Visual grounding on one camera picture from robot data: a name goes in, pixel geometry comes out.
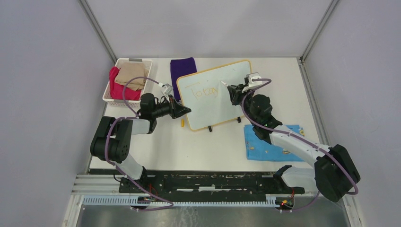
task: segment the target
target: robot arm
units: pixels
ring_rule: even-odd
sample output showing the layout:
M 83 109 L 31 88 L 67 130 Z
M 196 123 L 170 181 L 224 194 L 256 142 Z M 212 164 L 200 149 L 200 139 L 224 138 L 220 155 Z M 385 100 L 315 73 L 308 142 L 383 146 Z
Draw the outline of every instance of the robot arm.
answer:
M 347 150 L 341 145 L 329 147 L 295 135 L 293 131 L 273 117 L 271 114 L 273 107 L 269 97 L 253 95 L 253 89 L 259 88 L 262 84 L 257 79 L 260 79 L 259 74 L 253 73 L 245 77 L 245 84 L 227 86 L 231 104 L 239 105 L 243 102 L 243 111 L 252 119 L 253 131 L 259 139 L 291 151 L 314 168 L 301 169 L 284 166 L 277 172 L 277 175 L 289 187 L 303 187 L 306 192 L 320 191 L 327 199 L 337 202 L 352 188 L 352 183 L 339 166 L 320 149 L 328 151 L 353 181 L 358 183 L 360 176 Z
M 115 135 L 115 138 L 109 139 L 108 158 L 111 162 L 114 162 L 116 167 L 134 180 L 144 179 L 146 174 L 143 174 L 145 168 L 138 164 L 131 155 L 128 155 L 131 135 L 151 134 L 157 125 L 156 118 L 170 115 L 171 118 L 176 119 L 191 112 L 190 108 L 178 103 L 172 95 L 165 95 L 165 97 L 167 98 L 159 103 L 155 101 L 155 96 L 151 93 L 142 95 L 140 109 L 138 110 L 138 113 L 140 113 L 139 119 L 124 119 L 117 122 L 113 128 L 112 135 Z M 100 160 L 106 161 L 105 145 L 107 134 L 115 121 L 114 117 L 102 117 L 90 145 L 91 155 L 98 157 Z

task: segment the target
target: marker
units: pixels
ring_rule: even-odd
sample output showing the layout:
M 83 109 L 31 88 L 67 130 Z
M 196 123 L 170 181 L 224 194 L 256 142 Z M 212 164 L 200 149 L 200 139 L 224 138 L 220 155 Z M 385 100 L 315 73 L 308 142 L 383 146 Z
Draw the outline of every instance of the marker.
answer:
M 228 87 L 228 84 L 224 83 L 223 81 L 220 81 L 221 83 L 224 84 L 224 86 Z

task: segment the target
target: beige cloth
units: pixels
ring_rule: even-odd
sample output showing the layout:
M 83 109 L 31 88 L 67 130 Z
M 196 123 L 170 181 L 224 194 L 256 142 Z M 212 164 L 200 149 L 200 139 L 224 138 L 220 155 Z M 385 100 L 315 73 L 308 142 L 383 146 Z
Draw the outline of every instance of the beige cloth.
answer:
M 114 81 L 117 84 L 125 85 L 130 79 L 134 77 L 147 77 L 148 70 L 145 68 L 143 63 L 123 63 L 121 65 L 118 75 L 115 77 Z M 136 79 L 131 81 L 127 86 L 128 88 L 136 91 L 142 90 L 145 85 L 145 79 Z

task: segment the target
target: whiteboard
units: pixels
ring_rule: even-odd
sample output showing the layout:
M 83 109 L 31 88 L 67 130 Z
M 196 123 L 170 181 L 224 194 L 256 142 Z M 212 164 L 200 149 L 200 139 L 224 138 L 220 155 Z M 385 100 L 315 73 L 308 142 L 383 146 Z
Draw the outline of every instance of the whiteboard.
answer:
M 221 82 L 243 84 L 251 72 L 251 62 L 242 60 L 178 78 L 181 101 L 192 110 L 186 115 L 190 129 L 196 131 L 243 116 L 241 106 L 231 105 L 227 87 Z

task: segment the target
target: white table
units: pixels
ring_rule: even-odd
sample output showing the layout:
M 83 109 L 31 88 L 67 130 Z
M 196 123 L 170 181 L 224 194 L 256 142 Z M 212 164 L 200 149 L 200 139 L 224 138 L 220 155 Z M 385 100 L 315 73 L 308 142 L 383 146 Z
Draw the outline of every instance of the white table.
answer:
M 243 58 L 195 58 L 198 71 L 210 69 Z M 259 93 L 270 97 L 273 116 L 284 124 L 299 124 L 305 135 L 319 141 L 311 109 L 296 58 L 248 58 L 252 71 L 272 83 Z M 151 77 L 162 83 L 170 83 L 170 58 L 153 59 Z M 152 93 L 160 97 L 160 88 L 152 87 Z M 107 106 L 105 116 L 134 116 L 126 107 Z M 164 116 L 157 119 L 157 127 L 150 135 L 131 138 L 130 155 L 146 169 L 198 170 L 198 171 L 277 171 L 283 165 L 308 167 L 304 162 L 263 162 L 246 159 L 244 125 L 249 121 L 230 121 L 208 129 L 193 132 L 185 119 Z M 90 168 L 112 168 L 105 161 L 93 157 Z

